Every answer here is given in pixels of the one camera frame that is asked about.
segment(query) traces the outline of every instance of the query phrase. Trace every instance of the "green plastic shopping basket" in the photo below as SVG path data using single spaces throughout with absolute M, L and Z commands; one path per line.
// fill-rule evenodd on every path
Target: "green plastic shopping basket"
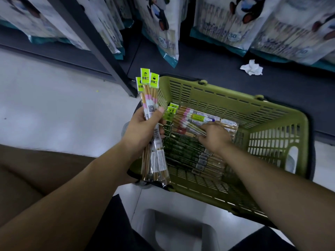
M 295 174 L 312 179 L 314 136 L 312 121 L 302 111 L 264 100 L 262 95 L 228 90 L 204 80 L 162 74 L 158 102 L 167 109 L 170 102 L 188 106 L 239 123 L 235 144 L 278 167 L 285 168 L 290 148 L 298 149 Z M 130 170 L 140 173 L 141 162 Z M 215 183 L 183 169 L 169 167 L 173 190 L 220 207 L 236 216 L 275 227 L 251 198 L 237 175 Z

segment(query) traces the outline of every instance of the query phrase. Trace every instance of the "number 50 label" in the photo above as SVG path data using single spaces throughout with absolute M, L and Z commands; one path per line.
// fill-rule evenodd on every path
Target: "number 50 label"
M 241 37 L 242 37 L 241 34 L 238 32 L 230 32 L 228 33 L 228 36 L 227 36 L 229 41 L 239 41 Z

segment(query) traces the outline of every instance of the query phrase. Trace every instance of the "right hand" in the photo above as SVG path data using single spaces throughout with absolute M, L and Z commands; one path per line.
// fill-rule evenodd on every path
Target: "right hand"
M 220 150 L 232 144 L 229 132 L 216 122 L 208 122 L 200 126 L 206 131 L 206 137 L 199 135 L 198 139 L 207 149 L 215 154 L 220 154 Z

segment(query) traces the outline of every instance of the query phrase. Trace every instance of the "dark gray shelf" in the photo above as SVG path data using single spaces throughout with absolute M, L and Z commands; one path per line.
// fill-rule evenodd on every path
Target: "dark gray shelf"
M 240 70 L 249 59 L 256 59 L 262 76 L 249 76 Z M 271 63 L 248 54 L 236 56 L 217 46 L 194 40 L 179 42 L 179 62 L 172 68 L 157 46 L 144 38 L 128 72 L 135 79 L 141 67 L 155 73 L 173 73 L 207 80 L 209 84 L 243 93 L 261 94 L 271 100 L 296 106 L 314 119 L 318 140 L 335 143 L 335 74 L 294 63 Z
M 141 41 L 138 29 L 124 31 L 126 55 L 119 64 L 128 72 Z M 81 50 L 71 44 L 61 42 L 32 44 L 21 31 L 0 25 L 0 48 L 23 54 L 45 62 L 66 66 L 114 82 L 115 79 L 90 51 Z

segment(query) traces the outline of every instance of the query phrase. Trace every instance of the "hand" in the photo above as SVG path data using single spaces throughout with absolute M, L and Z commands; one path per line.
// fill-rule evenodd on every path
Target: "hand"
M 164 108 L 159 107 L 151 116 L 145 120 L 143 107 L 140 107 L 129 122 L 126 133 L 121 139 L 121 143 L 127 148 L 132 159 L 137 159 L 142 155 L 144 148 L 148 145 L 153 136 L 153 130 L 158 122 L 166 124 L 162 119 Z M 164 138 L 164 129 L 159 127 L 161 138 Z
M 229 132 L 216 122 L 208 122 L 200 126 L 206 131 L 206 137 L 199 135 L 198 139 L 207 149 L 216 154 L 227 145 L 232 144 Z

